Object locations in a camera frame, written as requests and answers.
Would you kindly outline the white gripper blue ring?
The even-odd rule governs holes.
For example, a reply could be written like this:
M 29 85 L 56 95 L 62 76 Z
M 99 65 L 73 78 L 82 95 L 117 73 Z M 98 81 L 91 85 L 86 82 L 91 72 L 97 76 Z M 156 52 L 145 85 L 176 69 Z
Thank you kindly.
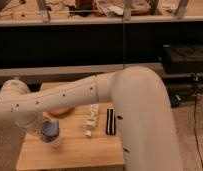
M 52 147 L 60 145 L 60 127 L 59 121 L 44 121 L 40 127 L 40 139 Z

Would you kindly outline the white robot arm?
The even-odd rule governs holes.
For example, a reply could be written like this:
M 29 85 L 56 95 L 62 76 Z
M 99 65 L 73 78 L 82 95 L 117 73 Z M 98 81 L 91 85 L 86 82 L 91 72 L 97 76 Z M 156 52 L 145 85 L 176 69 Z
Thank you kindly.
M 114 104 L 127 171 L 183 171 L 166 87 L 153 70 L 132 66 L 32 93 L 16 79 L 0 90 L 0 119 L 31 131 L 39 114 L 102 102 Z

